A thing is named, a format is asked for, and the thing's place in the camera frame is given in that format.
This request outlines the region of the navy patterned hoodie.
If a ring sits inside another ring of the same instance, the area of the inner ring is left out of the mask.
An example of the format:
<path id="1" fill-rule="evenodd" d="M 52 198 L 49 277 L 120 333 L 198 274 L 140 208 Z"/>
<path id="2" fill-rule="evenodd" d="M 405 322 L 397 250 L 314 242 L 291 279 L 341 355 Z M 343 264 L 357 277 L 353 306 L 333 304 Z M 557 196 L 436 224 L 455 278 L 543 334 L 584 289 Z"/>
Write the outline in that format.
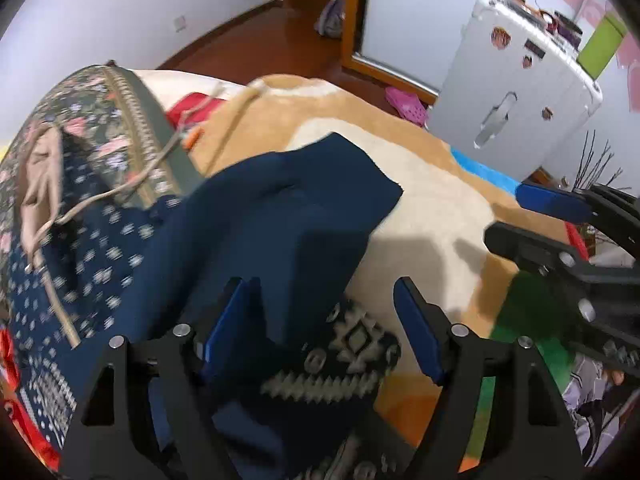
<path id="1" fill-rule="evenodd" d="M 267 153 L 148 208 L 119 200 L 68 133 L 49 129 L 18 166 L 6 294 L 37 425 L 62 458 L 78 403 L 110 340 L 158 339 L 193 324 L 232 278 L 259 284 L 241 363 L 204 399 L 235 479 L 319 477 L 369 419 L 397 338 L 346 294 L 401 187 L 336 133 Z M 160 231 L 179 274 L 143 263 Z M 160 386 L 149 384 L 168 479 L 184 478 Z"/>

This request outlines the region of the tan fleece blanket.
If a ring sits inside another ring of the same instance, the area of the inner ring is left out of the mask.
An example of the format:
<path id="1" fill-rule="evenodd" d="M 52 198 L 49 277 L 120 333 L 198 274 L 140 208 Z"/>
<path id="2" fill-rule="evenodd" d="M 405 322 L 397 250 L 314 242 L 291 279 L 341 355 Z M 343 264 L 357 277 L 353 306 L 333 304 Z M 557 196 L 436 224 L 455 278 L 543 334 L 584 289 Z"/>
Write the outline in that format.
<path id="1" fill-rule="evenodd" d="M 462 169 L 445 142 L 325 80 L 269 75 L 240 86 L 209 79 L 204 90 L 219 105 L 190 137 L 201 174 L 336 132 L 402 187 L 347 289 L 378 321 L 398 330 L 392 287 L 408 275 L 451 321 L 497 340 L 532 337 L 556 383 L 567 384 L 572 358 L 555 337 L 559 315 L 547 284 L 491 255 L 483 242 L 495 221 L 565 240 L 562 222 L 521 208 L 511 194 Z"/>

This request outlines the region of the white suitcase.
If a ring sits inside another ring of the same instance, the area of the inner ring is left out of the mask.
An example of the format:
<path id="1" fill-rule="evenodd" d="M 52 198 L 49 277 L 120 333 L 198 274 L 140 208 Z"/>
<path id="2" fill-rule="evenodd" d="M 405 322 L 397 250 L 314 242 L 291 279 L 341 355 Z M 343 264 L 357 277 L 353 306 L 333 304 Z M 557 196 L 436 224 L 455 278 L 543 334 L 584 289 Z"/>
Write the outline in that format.
<path id="1" fill-rule="evenodd" d="M 602 102 L 597 81 L 546 32 L 501 0 L 476 0 L 427 128 L 523 181 Z"/>

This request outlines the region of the green box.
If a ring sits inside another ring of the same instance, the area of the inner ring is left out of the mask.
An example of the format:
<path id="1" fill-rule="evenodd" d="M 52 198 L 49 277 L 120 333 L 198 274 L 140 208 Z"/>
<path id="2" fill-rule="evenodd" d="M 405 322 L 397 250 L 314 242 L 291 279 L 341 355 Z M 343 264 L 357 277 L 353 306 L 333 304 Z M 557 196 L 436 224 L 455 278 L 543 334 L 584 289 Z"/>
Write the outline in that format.
<path id="1" fill-rule="evenodd" d="M 606 12 L 579 52 L 577 63 L 593 80 L 597 80 L 622 44 L 626 33 L 624 22 L 613 12 Z"/>

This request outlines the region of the pink slipper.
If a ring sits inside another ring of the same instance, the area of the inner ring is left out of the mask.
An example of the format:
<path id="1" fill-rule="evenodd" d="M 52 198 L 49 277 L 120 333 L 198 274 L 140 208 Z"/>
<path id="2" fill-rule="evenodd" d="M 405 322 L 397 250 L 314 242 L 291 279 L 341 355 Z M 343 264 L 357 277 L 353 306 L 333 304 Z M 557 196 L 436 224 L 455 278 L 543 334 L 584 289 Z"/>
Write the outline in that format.
<path id="1" fill-rule="evenodd" d="M 402 119 L 419 127 L 426 125 L 427 108 L 416 94 L 394 87 L 387 87 L 385 89 L 385 99 Z"/>

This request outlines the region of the floral quilt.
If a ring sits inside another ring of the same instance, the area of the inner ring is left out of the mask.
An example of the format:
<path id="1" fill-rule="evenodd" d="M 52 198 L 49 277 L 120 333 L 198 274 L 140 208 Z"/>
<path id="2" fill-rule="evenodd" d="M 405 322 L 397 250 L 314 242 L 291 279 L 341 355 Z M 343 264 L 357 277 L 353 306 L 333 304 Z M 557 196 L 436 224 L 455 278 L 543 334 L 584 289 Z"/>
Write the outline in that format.
<path id="1" fill-rule="evenodd" d="M 9 273 L 9 255 L 17 242 L 13 225 L 14 200 L 21 155 L 37 127 L 52 122 L 79 138 L 88 150 L 90 168 L 109 188 L 125 183 L 160 154 L 174 127 L 169 125 L 160 98 L 137 74 L 117 66 L 93 65 L 71 74 L 52 88 L 27 117 L 23 127 L 1 159 L 1 277 Z M 203 178 L 186 151 L 172 149 L 157 169 L 129 195 L 127 205 L 148 208 L 162 195 L 187 196 Z M 180 273 L 178 243 L 160 231 L 160 242 L 152 242 L 143 263 L 166 278 Z"/>

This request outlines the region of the grey backpack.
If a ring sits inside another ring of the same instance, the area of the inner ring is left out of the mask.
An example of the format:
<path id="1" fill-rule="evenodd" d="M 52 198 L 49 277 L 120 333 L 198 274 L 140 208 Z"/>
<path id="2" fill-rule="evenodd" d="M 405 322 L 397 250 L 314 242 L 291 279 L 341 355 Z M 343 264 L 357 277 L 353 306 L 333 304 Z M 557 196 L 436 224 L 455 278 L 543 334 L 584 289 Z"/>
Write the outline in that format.
<path id="1" fill-rule="evenodd" d="M 345 0 L 330 0 L 322 9 L 314 30 L 322 37 L 341 39 L 345 19 Z"/>

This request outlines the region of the red folded garment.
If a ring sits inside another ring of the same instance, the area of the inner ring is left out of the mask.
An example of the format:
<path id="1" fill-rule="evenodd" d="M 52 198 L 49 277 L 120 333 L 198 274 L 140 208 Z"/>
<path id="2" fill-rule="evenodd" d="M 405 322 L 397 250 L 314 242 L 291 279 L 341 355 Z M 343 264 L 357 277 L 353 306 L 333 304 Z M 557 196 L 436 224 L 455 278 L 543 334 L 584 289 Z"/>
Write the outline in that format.
<path id="1" fill-rule="evenodd" d="M 201 92 L 191 92 L 174 104 L 165 116 L 168 122 L 177 129 L 179 126 L 190 126 L 204 122 L 224 99 L 212 98 Z"/>

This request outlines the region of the wall socket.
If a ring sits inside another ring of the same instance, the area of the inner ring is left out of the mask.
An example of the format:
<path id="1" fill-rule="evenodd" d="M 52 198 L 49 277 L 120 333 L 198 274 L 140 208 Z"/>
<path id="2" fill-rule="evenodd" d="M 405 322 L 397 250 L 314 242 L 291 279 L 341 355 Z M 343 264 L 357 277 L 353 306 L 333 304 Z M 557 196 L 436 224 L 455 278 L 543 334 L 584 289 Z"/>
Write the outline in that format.
<path id="1" fill-rule="evenodd" d="M 174 19 L 174 29 L 175 32 L 182 32 L 186 29 L 186 18 L 183 15 Z"/>

